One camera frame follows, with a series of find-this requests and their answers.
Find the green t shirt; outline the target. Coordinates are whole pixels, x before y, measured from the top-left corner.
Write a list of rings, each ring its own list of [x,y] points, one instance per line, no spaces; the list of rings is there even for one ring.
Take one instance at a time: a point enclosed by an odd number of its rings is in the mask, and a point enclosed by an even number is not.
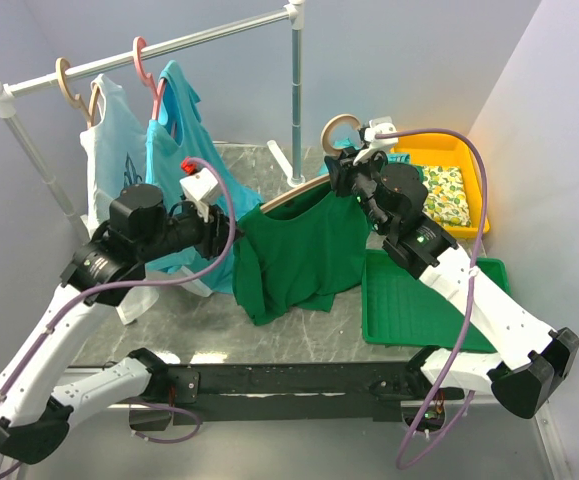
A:
[[[360,284],[370,225],[359,203],[325,185],[238,221],[233,294],[256,326],[291,308],[328,312],[335,296]]]

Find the green plastic tray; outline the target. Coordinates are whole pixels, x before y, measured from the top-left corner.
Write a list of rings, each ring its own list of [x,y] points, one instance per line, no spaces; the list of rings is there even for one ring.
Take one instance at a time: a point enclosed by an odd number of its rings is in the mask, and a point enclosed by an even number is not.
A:
[[[362,335],[367,343],[454,346],[464,315],[396,266],[384,251],[366,252],[361,291]]]

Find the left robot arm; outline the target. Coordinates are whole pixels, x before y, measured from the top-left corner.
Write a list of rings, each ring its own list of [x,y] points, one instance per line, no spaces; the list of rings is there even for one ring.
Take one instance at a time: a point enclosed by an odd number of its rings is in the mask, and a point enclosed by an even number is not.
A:
[[[0,454],[37,464],[106,407],[169,396],[174,377],[146,348],[82,381],[58,382],[127,294],[149,286],[147,263],[190,247],[214,266],[225,259],[237,231],[233,203],[216,203],[218,196],[229,198],[227,188],[186,187],[183,193],[183,210],[174,214],[158,187],[125,188],[111,202],[108,219],[74,253],[45,314],[0,374]]]

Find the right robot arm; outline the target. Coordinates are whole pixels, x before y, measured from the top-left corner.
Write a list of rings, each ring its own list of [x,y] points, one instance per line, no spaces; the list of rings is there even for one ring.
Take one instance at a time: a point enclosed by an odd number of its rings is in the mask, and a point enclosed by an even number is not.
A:
[[[428,191],[418,170],[383,152],[357,161],[357,150],[326,155],[330,184],[351,196],[382,236],[388,257],[434,290],[494,347],[492,354],[434,347],[417,356],[406,378],[418,398],[443,386],[491,392],[512,414],[532,418],[568,377],[579,349],[571,329],[539,320],[496,285],[440,224],[423,211]]]

